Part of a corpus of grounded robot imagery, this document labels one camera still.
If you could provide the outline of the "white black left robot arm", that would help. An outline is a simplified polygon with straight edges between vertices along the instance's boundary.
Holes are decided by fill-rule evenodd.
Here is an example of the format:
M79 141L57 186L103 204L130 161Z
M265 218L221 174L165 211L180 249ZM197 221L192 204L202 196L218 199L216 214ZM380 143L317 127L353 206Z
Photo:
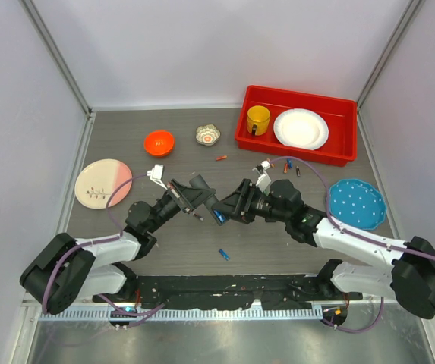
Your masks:
M200 175L187 186L171 180L154 205L131 205L120 233L92 240L54 236L23 271L20 285L51 315L85 297L126 303L137 295L137 276L126 262L145 257L156 244L152 234L179 212L190 214L215 200L216 191Z

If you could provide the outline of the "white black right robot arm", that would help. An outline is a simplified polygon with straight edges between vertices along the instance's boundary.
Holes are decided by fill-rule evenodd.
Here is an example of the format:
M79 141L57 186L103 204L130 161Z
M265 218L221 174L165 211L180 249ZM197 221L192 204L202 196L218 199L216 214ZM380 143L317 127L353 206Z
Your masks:
M245 179L213 209L243 224L256 217L282 222L293 240L363 263L333 264L332 272L317 280L318 293L325 299L342 292L365 293L395 300L422 319L435 316L435 249L428 240L396 240L353 228L305 204L289 180L271 183L264 193Z

